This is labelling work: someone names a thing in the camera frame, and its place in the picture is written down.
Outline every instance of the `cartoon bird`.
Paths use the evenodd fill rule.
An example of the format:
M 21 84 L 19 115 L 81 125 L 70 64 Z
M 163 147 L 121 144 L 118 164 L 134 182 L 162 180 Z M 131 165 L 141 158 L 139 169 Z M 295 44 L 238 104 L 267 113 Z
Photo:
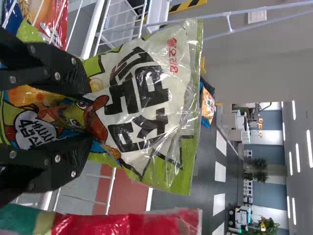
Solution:
M 107 95 L 102 95 L 92 103 L 78 101 L 75 104 L 64 104 L 41 110 L 38 113 L 38 117 L 45 121 L 53 122 L 55 125 L 69 126 L 76 131 L 87 130 L 117 160 L 121 157 L 121 153 L 117 149 L 105 144 L 108 138 L 108 131 L 96 114 L 96 111 L 104 107 L 108 100 L 109 97 Z

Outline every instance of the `yellow black warning stripe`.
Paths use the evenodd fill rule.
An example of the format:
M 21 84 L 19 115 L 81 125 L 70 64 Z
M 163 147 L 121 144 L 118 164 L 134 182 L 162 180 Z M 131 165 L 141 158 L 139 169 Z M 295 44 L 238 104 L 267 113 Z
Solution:
M 189 0 L 187 2 L 170 7 L 168 14 L 177 13 L 179 11 L 188 10 L 190 8 L 201 6 L 207 3 L 207 0 Z

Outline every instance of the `metal rivet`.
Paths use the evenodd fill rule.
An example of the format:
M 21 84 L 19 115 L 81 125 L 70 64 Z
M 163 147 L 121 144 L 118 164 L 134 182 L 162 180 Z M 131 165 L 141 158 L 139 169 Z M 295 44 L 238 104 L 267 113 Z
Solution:
M 27 187 L 28 191 L 32 191 L 35 188 L 35 184 L 34 183 L 30 183 Z
M 44 69 L 44 74 L 45 74 L 46 76 L 48 76 L 48 75 L 49 75 L 49 71 L 48 71 L 47 69 Z
M 76 171 L 75 170 L 72 171 L 70 175 L 71 175 L 72 178 L 74 178 L 76 176 Z
M 59 163 L 60 160 L 61 160 L 61 155 L 60 155 L 60 154 L 58 154 L 57 156 L 55 156 L 54 161 L 55 161 L 56 163 Z
M 16 157 L 17 154 L 18 154 L 18 153 L 17 153 L 16 151 L 12 150 L 12 151 L 10 152 L 9 156 L 10 156 L 11 159 L 13 159 L 13 158 Z
M 31 51 L 31 53 L 35 54 L 36 48 L 33 45 L 30 45 L 30 51 Z
M 74 57 L 71 58 L 71 61 L 72 61 L 72 64 L 73 64 L 73 65 L 76 65 L 76 60 L 75 60 Z
M 55 77 L 55 80 L 57 80 L 57 81 L 61 80 L 61 75 L 59 74 L 59 72 L 55 72 L 54 77 Z
M 12 84 L 16 83 L 16 77 L 15 76 L 10 76 L 9 80 L 10 80 L 10 83 L 12 83 Z

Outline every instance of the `fluorescent light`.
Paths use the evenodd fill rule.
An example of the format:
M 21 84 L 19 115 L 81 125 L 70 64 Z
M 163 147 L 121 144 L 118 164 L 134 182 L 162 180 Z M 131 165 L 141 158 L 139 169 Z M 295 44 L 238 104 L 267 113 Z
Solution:
M 289 166 L 290 166 L 290 175 L 292 175 L 292 159 L 291 159 L 291 152 L 289 152 Z
M 311 134 L 310 130 L 307 130 L 307 143 L 308 143 L 308 155 L 309 155 L 309 164 L 310 167 L 313 167 L 313 158 L 312 158 L 312 146 L 311 146 Z
M 287 210 L 288 210 L 288 218 L 290 219 L 290 201 L 289 201 L 289 196 L 287 196 Z
M 295 144 L 295 155 L 297 158 L 297 170 L 300 172 L 300 158 L 299 158 L 299 145 L 298 143 Z
M 295 102 L 294 102 L 294 100 L 292 101 L 292 116 L 293 116 L 293 120 L 295 120 L 296 116 L 295 116 Z
M 292 198 L 292 214 L 293 214 L 293 224 L 297 224 L 297 218 L 295 217 L 295 203 L 294 198 Z
M 285 141 L 286 137 L 285 137 L 285 123 L 284 122 L 283 122 L 283 136 L 284 136 L 284 141 Z

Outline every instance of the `snack bag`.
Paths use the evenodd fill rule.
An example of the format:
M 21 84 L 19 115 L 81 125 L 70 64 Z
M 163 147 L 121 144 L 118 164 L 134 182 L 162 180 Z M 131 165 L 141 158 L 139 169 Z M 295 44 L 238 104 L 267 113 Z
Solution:
M 2 235 L 201 235 L 202 210 L 172 209 L 142 214 L 76 215 L 16 204 L 0 210 Z
M 18 0 L 14 6 L 14 10 L 9 18 L 9 21 L 4 28 L 13 34 L 17 33 L 22 21 L 33 24 L 39 30 L 43 40 L 49 42 L 54 26 L 62 9 L 62 4 L 65 2 L 59 23 L 53 35 L 52 42 L 56 47 L 65 49 L 67 40 L 67 6 L 68 0 L 44 0 L 42 8 L 36 19 L 37 12 L 41 5 L 41 0 Z M 3 0 L 2 7 L 2 23 L 7 15 L 13 0 Z
M 22 38 L 29 38 L 23 30 L 33 32 L 24 25 Z M 201 49 L 202 21 L 186 20 L 84 61 L 93 91 L 84 99 L 30 86 L 2 92 L 2 142 L 31 149 L 89 132 L 89 160 L 189 195 L 200 132 Z
M 201 108 L 202 108 L 202 118 L 208 121 L 209 127 L 212 123 L 214 116 L 215 100 L 205 87 L 203 88 L 201 94 Z

